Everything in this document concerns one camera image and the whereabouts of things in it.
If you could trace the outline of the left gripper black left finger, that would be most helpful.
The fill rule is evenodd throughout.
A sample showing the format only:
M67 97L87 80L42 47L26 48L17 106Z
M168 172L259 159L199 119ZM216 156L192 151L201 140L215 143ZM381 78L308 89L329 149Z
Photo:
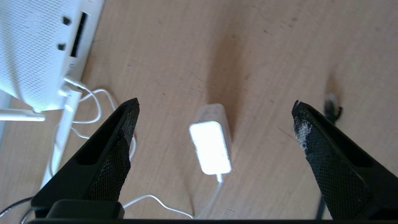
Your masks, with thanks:
M59 200L118 201L131 168L129 150L140 112L137 98L121 104L71 159L33 197L44 218Z

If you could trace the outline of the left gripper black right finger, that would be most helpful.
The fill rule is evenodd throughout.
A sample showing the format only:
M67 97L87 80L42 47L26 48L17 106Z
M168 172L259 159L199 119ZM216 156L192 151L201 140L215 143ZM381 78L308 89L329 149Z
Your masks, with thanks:
M396 220L398 179L312 106L297 100L294 131L336 220Z

